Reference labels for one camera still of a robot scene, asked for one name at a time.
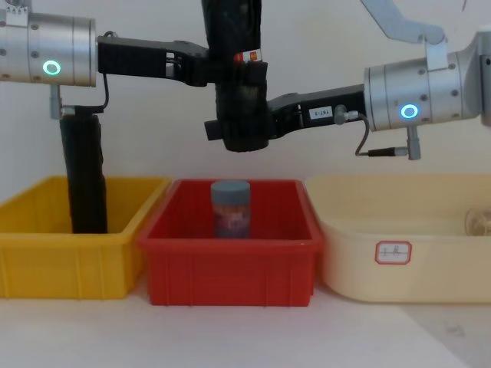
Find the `silver cylindrical joint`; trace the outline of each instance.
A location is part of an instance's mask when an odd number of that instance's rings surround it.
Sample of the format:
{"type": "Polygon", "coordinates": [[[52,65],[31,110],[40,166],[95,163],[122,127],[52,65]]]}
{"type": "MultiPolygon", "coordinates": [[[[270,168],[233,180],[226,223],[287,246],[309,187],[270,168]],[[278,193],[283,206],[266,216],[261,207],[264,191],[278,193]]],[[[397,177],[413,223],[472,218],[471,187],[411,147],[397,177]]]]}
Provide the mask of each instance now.
{"type": "Polygon", "coordinates": [[[371,67],[365,71],[365,106],[372,131],[417,127],[462,116],[460,70],[427,70],[426,59],[371,67]]]}
{"type": "Polygon", "coordinates": [[[0,11],[0,81],[95,87],[95,20],[0,11]]]}
{"type": "Polygon", "coordinates": [[[491,127],[491,55],[481,56],[481,78],[483,79],[483,114],[481,121],[491,127]]]}

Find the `cream plastic bin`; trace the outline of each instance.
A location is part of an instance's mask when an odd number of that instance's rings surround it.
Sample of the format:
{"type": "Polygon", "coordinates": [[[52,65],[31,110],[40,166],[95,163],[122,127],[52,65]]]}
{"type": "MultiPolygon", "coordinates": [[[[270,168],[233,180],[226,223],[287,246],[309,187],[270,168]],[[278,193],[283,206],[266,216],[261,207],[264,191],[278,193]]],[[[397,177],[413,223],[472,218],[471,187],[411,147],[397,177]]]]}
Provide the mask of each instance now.
{"type": "Polygon", "coordinates": [[[319,176],[305,185],[334,291],[369,302],[491,303],[491,237],[465,233],[467,210],[491,207],[491,175],[319,176]]]}

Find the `white wall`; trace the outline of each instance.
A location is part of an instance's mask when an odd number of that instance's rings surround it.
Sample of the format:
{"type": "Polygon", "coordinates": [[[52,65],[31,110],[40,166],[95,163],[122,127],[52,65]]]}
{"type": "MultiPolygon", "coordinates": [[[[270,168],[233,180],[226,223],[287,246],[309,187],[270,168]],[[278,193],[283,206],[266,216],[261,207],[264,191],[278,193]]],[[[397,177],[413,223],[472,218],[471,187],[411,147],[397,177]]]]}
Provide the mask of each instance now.
{"type": "MultiPolygon", "coordinates": [[[[97,19],[97,30],[157,41],[206,45],[198,0],[34,0],[35,11],[97,19]]],[[[489,0],[396,0],[410,18],[445,27],[450,49],[469,44],[491,23],[489,0]]],[[[359,84],[364,68],[423,56],[422,46],[387,40],[359,0],[263,0],[263,55],[269,98],[359,84]]],[[[363,159],[354,149],[363,124],[319,128],[237,154],[209,143],[203,121],[215,118],[213,86],[109,76],[110,108],[102,117],[108,175],[304,178],[318,173],[463,172],[491,170],[491,131],[479,121],[420,129],[423,159],[363,159]]],[[[97,104],[99,88],[64,87],[64,101],[97,104]]],[[[0,84],[0,199],[45,176],[63,173],[58,123],[49,119],[48,87],[0,84]]],[[[405,131],[371,135],[368,148],[404,144],[405,131]]]]}

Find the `small sticker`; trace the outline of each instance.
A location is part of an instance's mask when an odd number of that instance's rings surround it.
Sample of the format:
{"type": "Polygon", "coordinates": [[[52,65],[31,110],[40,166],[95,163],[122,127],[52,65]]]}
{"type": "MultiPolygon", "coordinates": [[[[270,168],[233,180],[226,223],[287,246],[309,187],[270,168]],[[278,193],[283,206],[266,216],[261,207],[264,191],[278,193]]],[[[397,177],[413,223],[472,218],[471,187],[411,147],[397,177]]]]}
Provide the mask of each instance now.
{"type": "Polygon", "coordinates": [[[413,246],[408,241],[381,241],[377,244],[375,261],[379,265],[407,265],[413,246]]]}
{"type": "Polygon", "coordinates": [[[308,111],[310,113],[310,119],[325,119],[326,117],[333,117],[332,106],[319,107],[318,109],[312,109],[308,111]]]}
{"type": "Polygon", "coordinates": [[[247,63],[248,61],[262,61],[261,49],[241,52],[233,58],[236,63],[247,63]]]}

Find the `jar in bin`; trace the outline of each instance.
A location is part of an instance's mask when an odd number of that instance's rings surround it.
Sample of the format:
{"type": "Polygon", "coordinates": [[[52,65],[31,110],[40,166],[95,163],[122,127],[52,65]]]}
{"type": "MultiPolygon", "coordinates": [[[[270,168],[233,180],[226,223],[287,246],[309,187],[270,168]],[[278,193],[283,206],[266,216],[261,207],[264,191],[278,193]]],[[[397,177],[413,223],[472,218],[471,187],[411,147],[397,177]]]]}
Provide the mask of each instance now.
{"type": "Polygon", "coordinates": [[[217,238],[249,238],[251,186],[246,181],[223,180],[211,188],[217,238]]]}

